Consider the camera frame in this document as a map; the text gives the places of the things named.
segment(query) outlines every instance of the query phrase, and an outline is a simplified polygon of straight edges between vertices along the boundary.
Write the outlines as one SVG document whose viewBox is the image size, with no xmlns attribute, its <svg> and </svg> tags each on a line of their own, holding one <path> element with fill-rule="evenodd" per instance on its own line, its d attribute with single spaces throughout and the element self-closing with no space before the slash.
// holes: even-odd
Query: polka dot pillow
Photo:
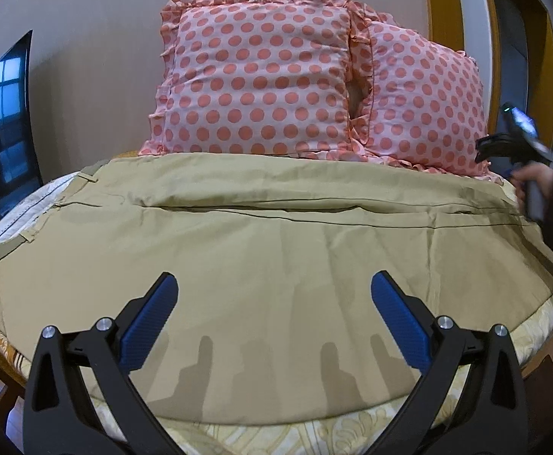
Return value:
<svg viewBox="0 0 553 455">
<path fill-rule="evenodd" d="M 474 59 L 363 9 L 365 39 L 351 51 L 369 94 L 351 121 L 355 152 L 419 170 L 488 175 L 486 162 L 474 162 L 475 140 L 487 135 Z"/>
<path fill-rule="evenodd" d="M 170 0 L 140 154 L 351 152 L 350 0 Z"/>
</svg>

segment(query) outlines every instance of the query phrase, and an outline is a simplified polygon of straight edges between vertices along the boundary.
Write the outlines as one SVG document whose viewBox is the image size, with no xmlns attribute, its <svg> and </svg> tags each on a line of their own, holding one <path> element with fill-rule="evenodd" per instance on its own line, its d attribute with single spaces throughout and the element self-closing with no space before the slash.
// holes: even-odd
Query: mattress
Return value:
<svg viewBox="0 0 553 455">
<path fill-rule="evenodd" d="M 58 198 L 73 176 L 71 174 L 41 188 L 13 209 L 0 223 L 0 242 L 31 227 L 38 216 L 46 212 Z M 511 186 L 506 185 L 504 190 L 510 194 Z M 533 356 L 552 331 L 553 295 L 512 331 L 511 337 L 519 360 L 523 363 Z M 0 350 L 15 369 L 27 376 L 30 362 L 14 351 L 1 333 Z M 467 369 L 463 367 L 456 375 L 439 419 L 445 419 L 452 413 L 466 373 Z M 328 419 L 281 425 L 249 427 L 179 422 L 165 418 L 159 420 L 188 453 L 362 453 L 392 420 L 404 400 L 402 397 Z M 109 433 L 115 438 L 121 438 L 118 426 L 106 405 L 98 399 L 94 399 L 94 404 Z"/>
</svg>

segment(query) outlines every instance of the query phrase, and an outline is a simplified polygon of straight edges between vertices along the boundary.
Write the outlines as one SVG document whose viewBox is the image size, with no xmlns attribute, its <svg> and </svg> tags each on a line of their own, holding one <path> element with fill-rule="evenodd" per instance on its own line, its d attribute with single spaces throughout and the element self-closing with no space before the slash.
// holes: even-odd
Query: person's hand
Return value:
<svg viewBox="0 0 553 455">
<path fill-rule="evenodd" d="M 512 184 L 516 189 L 518 207 L 525 212 L 525 182 L 535 181 L 545 200 L 550 198 L 553 192 L 553 169 L 541 162 L 528 164 L 517 171 L 512 172 Z"/>
</svg>

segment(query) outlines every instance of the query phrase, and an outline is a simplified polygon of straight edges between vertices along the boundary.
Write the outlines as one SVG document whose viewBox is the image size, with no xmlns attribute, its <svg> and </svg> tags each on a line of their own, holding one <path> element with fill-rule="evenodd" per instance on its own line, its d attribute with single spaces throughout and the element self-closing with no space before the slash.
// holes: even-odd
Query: silver screw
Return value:
<svg viewBox="0 0 553 455">
<path fill-rule="evenodd" d="M 54 335 L 55 335 L 55 327 L 53 325 L 49 325 L 43 328 L 43 337 L 45 337 L 45 339 L 50 339 Z"/>
<path fill-rule="evenodd" d="M 454 326 L 454 321 L 449 317 L 442 316 L 437 318 L 437 324 L 439 328 L 442 328 L 444 330 L 449 330 Z"/>
<path fill-rule="evenodd" d="M 111 318 L 100 318 L 97 323 L 95 324 L 95 328 L 97 328 L 101 332 L 105 332 L 110 327 L 112 327 L 112 319 Z"/>
<path fill-rule="evenodd" d="M 506 337 L 508 335 L 508 329 L 504 325 L 496 325 L 494 332 L 500 337 Z"/>
</svg>

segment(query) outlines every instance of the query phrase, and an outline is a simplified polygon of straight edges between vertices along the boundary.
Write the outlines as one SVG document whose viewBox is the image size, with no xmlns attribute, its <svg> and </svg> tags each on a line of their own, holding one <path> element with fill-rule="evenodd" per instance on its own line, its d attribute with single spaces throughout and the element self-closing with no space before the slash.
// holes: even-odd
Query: pink polka dot pillow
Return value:
<svg viewBox="0 0 553 455">
<path fill-rule="evenodd" d="M 165 81 L 140 154 L 351 153 L 350 4 L 170 0 Z"/>
<path fill-rule="evenodd" d="M 352 60 L 369 94 L 351 121 L 355 152 L 419 170 L 488 174 L 486 162 L 474 162 L 475 140 L 487 135 L 475 60 L 390 15 L 366 6 L 364 15 L 366 34 L 353 42 Z"/>
</svg>

